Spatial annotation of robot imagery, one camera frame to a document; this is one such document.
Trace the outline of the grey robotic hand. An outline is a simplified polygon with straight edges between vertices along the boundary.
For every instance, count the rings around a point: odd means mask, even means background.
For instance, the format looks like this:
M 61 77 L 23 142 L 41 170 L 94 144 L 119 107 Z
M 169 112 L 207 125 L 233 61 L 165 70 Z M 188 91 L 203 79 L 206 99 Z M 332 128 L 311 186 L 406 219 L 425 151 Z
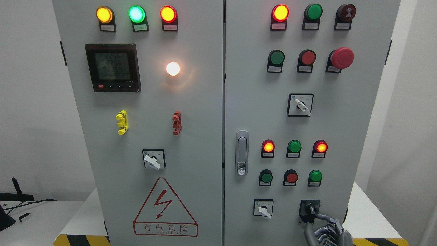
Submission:
M 345 230 L 338 219 L 319 213 L 310 214 L 309 218 L 314 220 L 325 220 L 327 225 L 313 229 L 313 222 L 307 222 L 304 230 L 305 240 L 309 246 L 353 246 L 354 239 Z

